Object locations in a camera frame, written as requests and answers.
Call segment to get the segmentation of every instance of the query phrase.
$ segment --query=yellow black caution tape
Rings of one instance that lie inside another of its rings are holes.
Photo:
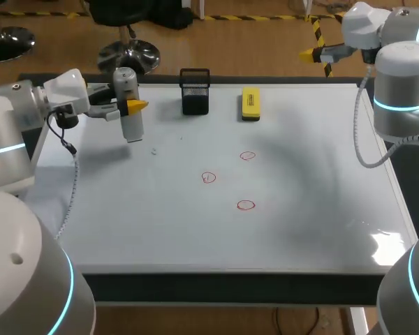
[[[323,52],[323,47],[315,47],[313,49],[308,49],[306,51],[300,52],[300,60],[305,63],[321,63],[321,53]]]
[[[317,42],[318,46],[319,47],[325,47],[326,43],[324,42],[324,38],[321,35],[320,19],[318,19],[317,17],[311,16],[310,21],[312,23],[312,28],[314,29],[316,42]],[[324,68],[324,74],[325,74],[326,77],[333,77],[332,67],[330,66],[329,63],[323,63],[323,68]]]
[[[42,17],[42,16],[61,16],[72,19],[74,17],[85,17],[88,16],[83,12],[3,12],[0,11],[1,16],[9,17]]]
[[[334,19],[335,15],[317,15],[313,16],[319,19]],[[259,16],[259,15],[207,15],[205,21],[275,21],[275,20],[305,20],[305,15],[275,15],[275,16]]]
[[[345,14],[346,14],[346,12],[337,13],[337,14],[335,14],[335,15],[334,15],[334,18],[335,18],[338,22],[342,23],[342,22],[343,22],[343,16],[344,16]]]
[[[83,12],[5,12],[0,11],[0,15],[9,17],[42,17],[42,16],[60,16],[60,17],[86,17]],[[334,19],[338,15],[317,15],[319,19]],[[274,15],[274,16],[260,16],[260,15],[207,15],[204,17],[205,21],[273,21],[273,20],[305,20],[304,15]]]

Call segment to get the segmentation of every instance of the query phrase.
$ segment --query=black power cord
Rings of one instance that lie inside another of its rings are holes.
[[[64,139],[64,136],[65,136],[65,129],[62,129],[62,133],[61,133],[61,135],[59,135],[52,127],[51,127],[51,124],[50,124],[50,120],[51,120],[51,116],[53,116],[54,114],[56,114],[56,116],[58,117],[58,118],[60,118],[60,119],[65,119],[65,114],[64,114],[64,112],[62,112],[62,111],[56,111],[56,110],[52,110],[51,112],[49,112],[48,113],[48,115],[47,115],[47,119],[46,119],[46,122],[47,122],[47,126],[48,126],[48,128],[52,131],[52,133],[53,134],[55,134],[60,140],[61,140],[61,144],[62,144],[62,146],[65,148],[65,149],[67,149],[69,152],[70,152],[70,154],[72,154],[72,155],[76,155],[76,153],[78,152],[77,150],[76,150],[76,148],[71,144],[71,143],[69,143],[69,142],[67,142],[67,141],[65,141],[65,139]]]
[[[279,324],[279,307],[274,308],[273,310],[273,316],[274,316],[274,325],[277,329],[278,335],[283,335],[281,331],[281,325]],[[318,307],[315,308],[315,321],[312,327],[307,331],[305,335],[311,335],[316,326],[318,326],[318,323],[320,322],[320,309]]]

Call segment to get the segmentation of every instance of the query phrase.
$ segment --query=mesh pen cup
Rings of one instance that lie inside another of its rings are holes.
[[[183,68],[180,71],[184,115],[206,115],[210,110],[210,70]]]

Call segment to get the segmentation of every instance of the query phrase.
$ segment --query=black chair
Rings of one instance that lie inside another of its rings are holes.
[[[131,24],[147,19],[154,3],[153,0],[82,0],[95,23],[119,28],[119,41],[99,52],[101,72],[113,73],[125,66],[146,74],[160,64],[159,50],[151,43],[138,40],[131,28]]]
[[[36,44],[34,35],[25,28],[0,25],[0,62],[16,59],[26,54]]]

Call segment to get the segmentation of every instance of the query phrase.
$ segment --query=white cable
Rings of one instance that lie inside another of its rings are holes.
[[[76,196],[76,189],[78,186],[78,179],[79,179],[79,159],[76,155],[73,156],[73,161],[75,162],[75,178],[73,180],[73,188],[71,190],[71,196],[70,196],[70,202],[68,203],[67,212],[64,217],[64,222],[62,223],[61,227],[59,228],[59,231],[56,234],[55,240],[58,240],[62,233],[64,232],[68,219],[70,218],[71,209],[73,208],[74,202],[75,202],[75,196]]]
[[[408,136],[400,139],[396,143],[394,143],[391,148],[387,151],[387,153],[377,162],[375,163],[366,163],[363,160],[362,154],[360,153],[360,148],[358,145],[358,108],[360,106],[360,98],[362,96],[363,89],[365,89],[365,85],[368,79],[371,77],[372,74],[372,67],[368,65],[367,73],[360,84],[358,89],[357,98],[355,99],[355,108],[354,108],[354,149],[355,154],[357,155],[357,159],[365,168],[372,169],[377,168],[378,166],[384,164],[389,157],[391,157],[402,145],[410,143],[410,142],[419,142],[419,135]]]

